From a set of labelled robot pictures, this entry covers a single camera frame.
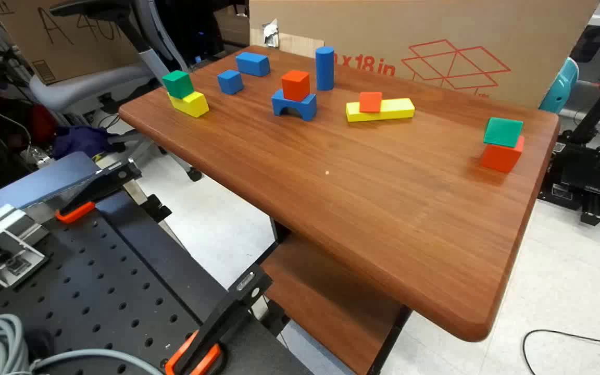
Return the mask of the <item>small blue cube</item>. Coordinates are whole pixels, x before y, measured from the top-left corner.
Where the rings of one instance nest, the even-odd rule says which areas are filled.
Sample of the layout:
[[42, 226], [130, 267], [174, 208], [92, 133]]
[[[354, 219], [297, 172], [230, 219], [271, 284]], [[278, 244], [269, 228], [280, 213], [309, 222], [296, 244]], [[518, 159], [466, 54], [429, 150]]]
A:
[[223, 72], [217, 76], [223, 94], [236, 96], [244, 90], [241, 76], [237, 72]]

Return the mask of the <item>blue arch block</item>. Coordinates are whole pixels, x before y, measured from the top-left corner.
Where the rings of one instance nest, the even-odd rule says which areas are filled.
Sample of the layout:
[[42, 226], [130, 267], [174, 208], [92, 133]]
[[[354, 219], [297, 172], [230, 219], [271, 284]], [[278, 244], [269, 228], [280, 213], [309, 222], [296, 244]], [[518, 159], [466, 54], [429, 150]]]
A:
[[317, 96], [309, 94], [301, 100], [288, 100], [282, 90], [271, 96], [272, 114], [282, 116], [284, 112], [294, 112], [301, 121], [313, 121], [317, 116]]

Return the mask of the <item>long yellow flat block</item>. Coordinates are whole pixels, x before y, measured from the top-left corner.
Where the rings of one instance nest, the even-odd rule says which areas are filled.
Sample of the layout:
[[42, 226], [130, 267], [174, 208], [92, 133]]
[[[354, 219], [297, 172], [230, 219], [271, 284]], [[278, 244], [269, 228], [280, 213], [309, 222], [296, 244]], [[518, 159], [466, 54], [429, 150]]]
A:
[[363, 112], [359, 102], [346, 104], [347, 123], [400, 121], [412, 116], [415, 116], [415, 104], [410, 99], [383, 100], [376, 112]]

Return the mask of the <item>blue cylinder block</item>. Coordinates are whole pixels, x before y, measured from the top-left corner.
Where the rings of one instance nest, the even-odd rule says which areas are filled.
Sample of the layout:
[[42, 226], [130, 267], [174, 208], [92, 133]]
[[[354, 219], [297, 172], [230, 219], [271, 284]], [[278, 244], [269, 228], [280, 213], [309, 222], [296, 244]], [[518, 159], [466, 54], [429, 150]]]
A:
[[333, 48], [321, 47], [315, 50], [317, 87], [328, 92], [333, 87]]

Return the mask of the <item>flat blue block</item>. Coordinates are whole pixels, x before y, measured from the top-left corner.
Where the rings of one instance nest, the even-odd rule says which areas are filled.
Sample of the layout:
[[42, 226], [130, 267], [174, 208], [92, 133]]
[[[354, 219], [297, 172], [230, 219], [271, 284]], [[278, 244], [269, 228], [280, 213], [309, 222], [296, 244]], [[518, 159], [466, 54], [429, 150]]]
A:
[[264, 78], [271, 73], [269, 59], [264, 54], [241, 53], [236, 57], [236, 63], [246, 76]]

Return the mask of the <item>green cube on yellow block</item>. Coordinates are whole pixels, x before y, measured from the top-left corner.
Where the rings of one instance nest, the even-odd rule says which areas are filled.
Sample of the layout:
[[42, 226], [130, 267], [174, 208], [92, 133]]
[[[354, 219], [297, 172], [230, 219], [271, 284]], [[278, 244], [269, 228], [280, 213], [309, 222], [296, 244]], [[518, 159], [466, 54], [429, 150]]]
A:
[[165, 90], [173, 99], [186, 99], [194, 92], [194, 83], [187, 72], [171, 72], [163, 78]]

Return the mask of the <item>orange cube on arch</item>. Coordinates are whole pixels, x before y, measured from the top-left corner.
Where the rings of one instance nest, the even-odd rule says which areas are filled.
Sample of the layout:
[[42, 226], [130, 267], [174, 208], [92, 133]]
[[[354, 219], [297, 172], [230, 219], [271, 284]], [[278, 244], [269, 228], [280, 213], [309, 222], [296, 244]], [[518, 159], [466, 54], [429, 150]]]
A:
[[311, 76], [306, 72], [288, 72], [282, 78], [282, 90], [288, 100], [304, 100], [311, 94]]

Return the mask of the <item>wooden table lower shelf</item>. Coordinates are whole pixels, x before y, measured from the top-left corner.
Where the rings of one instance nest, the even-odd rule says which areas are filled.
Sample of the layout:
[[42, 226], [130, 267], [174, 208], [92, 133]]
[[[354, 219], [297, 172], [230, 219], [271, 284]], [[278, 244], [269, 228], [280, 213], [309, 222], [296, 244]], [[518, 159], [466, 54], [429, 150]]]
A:
[[267, 296], [354, 375], [380, 375], [409, 310], [299, 235], [262, 260]]

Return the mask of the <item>orange black clamp rear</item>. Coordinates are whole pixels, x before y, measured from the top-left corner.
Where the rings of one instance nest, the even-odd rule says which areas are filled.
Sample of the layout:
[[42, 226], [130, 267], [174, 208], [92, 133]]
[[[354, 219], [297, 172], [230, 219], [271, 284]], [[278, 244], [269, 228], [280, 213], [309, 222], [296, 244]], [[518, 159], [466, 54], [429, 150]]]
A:
[[73, 226], [89, 214], [95, 205], [116, 194], [128, 181], [138, 179], [142, 172], [133, 160], [115, 162], [100, 170], [63, 208], [55, 213], [55, 219], [63, 226]]

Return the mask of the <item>orange black clamp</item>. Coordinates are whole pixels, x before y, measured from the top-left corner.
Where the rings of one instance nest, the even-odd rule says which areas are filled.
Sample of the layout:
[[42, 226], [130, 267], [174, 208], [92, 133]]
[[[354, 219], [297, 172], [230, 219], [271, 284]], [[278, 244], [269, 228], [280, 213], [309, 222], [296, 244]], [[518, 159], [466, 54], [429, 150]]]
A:
[[269, 285], [271, 279], [260, 267], [249, 267], [236, 279], [210, 317], [171, 355], [165, 375], [210, 375], [223, 357], [226, 336], [253, 317], [254, 302]]
[[73, 226], [89, 214], [95, 205], [116, 194], [128, 181], [138, 179], [142, 172], [133, 160], [115, 162], [100, 170], [63, 208], [55, 213], [55, 219], [63, 226]]

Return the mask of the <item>orange black clamp front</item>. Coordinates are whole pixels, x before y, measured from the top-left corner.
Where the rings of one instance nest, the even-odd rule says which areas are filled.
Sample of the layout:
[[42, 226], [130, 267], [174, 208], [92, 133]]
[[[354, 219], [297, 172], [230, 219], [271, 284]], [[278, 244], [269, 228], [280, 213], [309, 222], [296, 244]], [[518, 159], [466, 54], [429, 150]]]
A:
[[271, 279], [260, 267], [249, 267], [236, 279], [210, 317], [171, 355], [165, 375], [210, 375], [223, 357], [226, 336], [253, 317], [254, 302], [269, 285]]

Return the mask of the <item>orange cube at table edge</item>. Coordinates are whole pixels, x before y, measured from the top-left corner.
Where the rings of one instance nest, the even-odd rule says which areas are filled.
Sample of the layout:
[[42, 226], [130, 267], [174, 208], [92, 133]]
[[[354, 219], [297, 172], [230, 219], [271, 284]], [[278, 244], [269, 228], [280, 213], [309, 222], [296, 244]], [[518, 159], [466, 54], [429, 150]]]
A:
[[524, 150], [524, 137], [515, 147], [486, 147], [479, 165], [492, 172], [510, 173]]

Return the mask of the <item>black perforated breadboard table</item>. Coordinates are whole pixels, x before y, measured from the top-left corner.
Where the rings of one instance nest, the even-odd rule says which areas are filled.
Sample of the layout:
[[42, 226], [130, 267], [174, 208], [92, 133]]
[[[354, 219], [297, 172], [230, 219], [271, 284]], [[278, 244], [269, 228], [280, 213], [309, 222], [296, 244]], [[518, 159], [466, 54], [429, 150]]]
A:
[[[0, 285], [0, 375], [165, 375], [171, 355], [226, 296], [145, 213], [42, 223], [46, 260]], [[165, 276], [157, 251], [176, 252]], [[210, 375], [309, 375], [254, 317], [226, 336]]]

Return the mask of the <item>grey office chair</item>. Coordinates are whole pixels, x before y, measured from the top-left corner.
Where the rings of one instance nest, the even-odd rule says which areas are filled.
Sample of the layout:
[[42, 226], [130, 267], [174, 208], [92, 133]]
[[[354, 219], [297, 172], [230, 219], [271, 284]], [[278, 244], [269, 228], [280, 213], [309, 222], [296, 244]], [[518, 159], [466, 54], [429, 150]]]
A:
[[111, 96], [116, 87], [142, 80], [160, 83], [166, 73], [187, 69], [154, 0], [60, 0], [49, 15], [113, 26], [136, 50], [136, 59], [120, 59], [111, 45], [68, 45], [60, 59], [63, 67], [71, 67], [67, 78], [43, 73], [35, 64], [30, 82], [33, 96], [48, 110], [67, 112], [89, 99]]

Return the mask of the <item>aluminium bracket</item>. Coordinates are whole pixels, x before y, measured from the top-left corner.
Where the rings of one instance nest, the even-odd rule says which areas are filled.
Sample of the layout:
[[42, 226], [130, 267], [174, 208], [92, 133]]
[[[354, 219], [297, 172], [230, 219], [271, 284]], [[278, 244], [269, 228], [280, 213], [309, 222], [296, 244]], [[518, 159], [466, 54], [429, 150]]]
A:
[[0, 285], [13, 287], [31, 276], [46, 256], [35, 249], [48, 230], [25, 210], [0, 207]]

